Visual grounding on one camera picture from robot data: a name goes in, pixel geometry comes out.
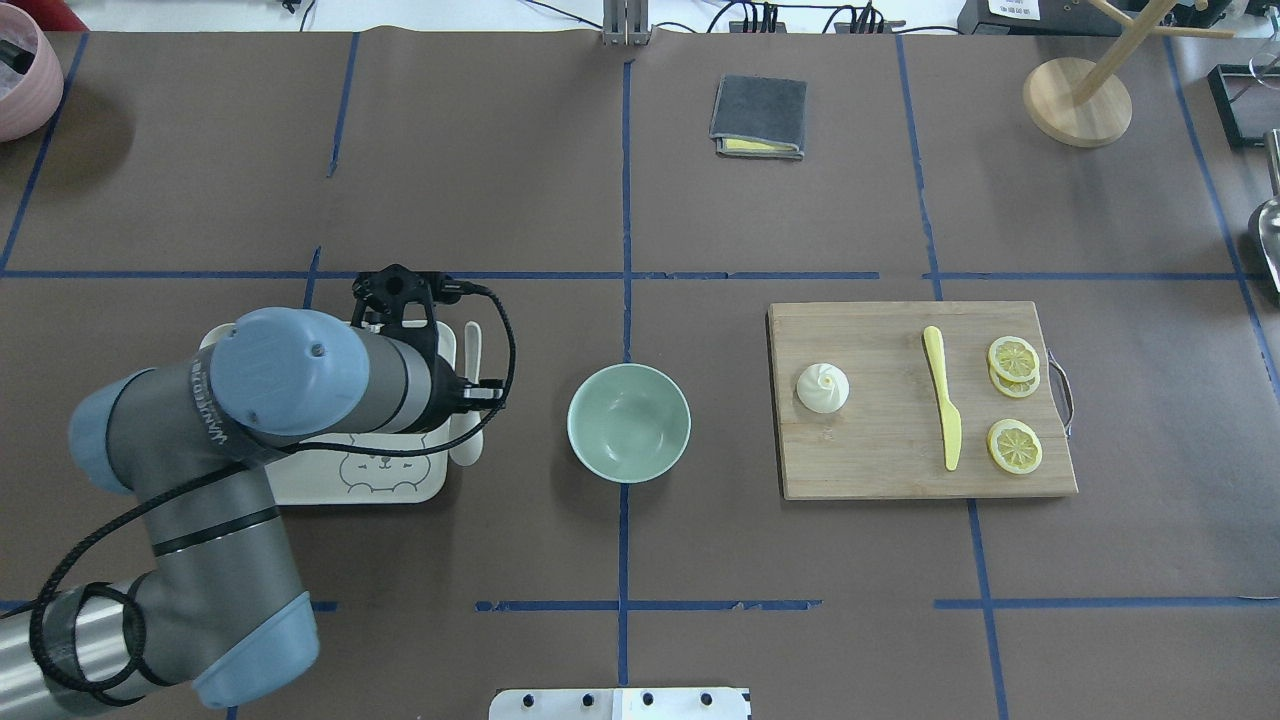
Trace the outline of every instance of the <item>wooden cutting board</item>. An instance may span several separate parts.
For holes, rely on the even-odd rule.
[[[942,331],[951,401],[964,423],[960,464],[942,459],[933,375],[922,332]],[[1041,386],[1001,395],[987,348],[1001,336],[1030,342]],[[769,359],[782,487],[787,500],[1050,497],[1079,492],[1050,387],[1034,302],[787,302],[769,306]],[[831,363],[849,375],[849,402],[822,415],[796,397],[800,373]],[[1039,436],[1036,471],[1012,475],[987,451],[992,423],[1015,418]]]

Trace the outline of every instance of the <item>wooden stand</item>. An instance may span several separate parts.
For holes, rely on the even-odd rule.
[[[1126,26],[1098,63],[1080,58],[1057,58],[1032,70],[1023,83],[1023,104],[1036,127],[1053,140],[1076,147],[1101,147],[1120,140],[1133,119],[1133,100],[1116,69],[1152,32],[1230,37],[1222,31],[1161,28],[1157,23],[1178,0],[1151,0],[1137,19],[1116,10],[1106,0],[1089,0],[1096,8]]]

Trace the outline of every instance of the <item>blue joint cap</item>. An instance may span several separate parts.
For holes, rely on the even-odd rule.
[[[111,468],[111,460],[106,454],[106,428],[111,421],[115,401],[120,398],[125,386],[132,383],[133,378],[154,369],[138,370],[123,380],[104,387],[82,400],[76,411],[72,413],[72,421],[67,427],[72,459],[76,460],[81,470],[84,470],[91,483],[105,491],[120,495],[133,492],[120,482],[120,478],[115,477],[115,469]]]
[[[244,635],[191,685],[205,707],[243,705],[292,683],[319,655],[311,593],[302,593]]]
[[[214,397],[247,428],[317,433],[346,418],[369,387],[369,352],[356,332],[315,310],[255,310],[214,346]]]

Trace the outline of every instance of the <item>pink pot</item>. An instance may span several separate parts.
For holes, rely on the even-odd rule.
[[[35,132],[49,122],[63,97],[63,67],[31,15],[0,3],[0,37],[36,51],[36,61],[13,90],[0,90],[0,142]]]

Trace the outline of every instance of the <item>cartoon bear drawing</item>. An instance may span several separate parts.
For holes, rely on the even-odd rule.
[[[371,446],[376,443],[361,442],[356,436],[347,436],[351,445]],[[416,438],[417,447],[426,447],[426,436]],[[396,450],[411,450],[410,446]],[[384,455],[364,455],[348,452],[338,466],[338,477],[347,484],[347,493],[352,492],[416,492],[417,486],[431,474],[431,459],[426,455],[419,457],[388,457]]]

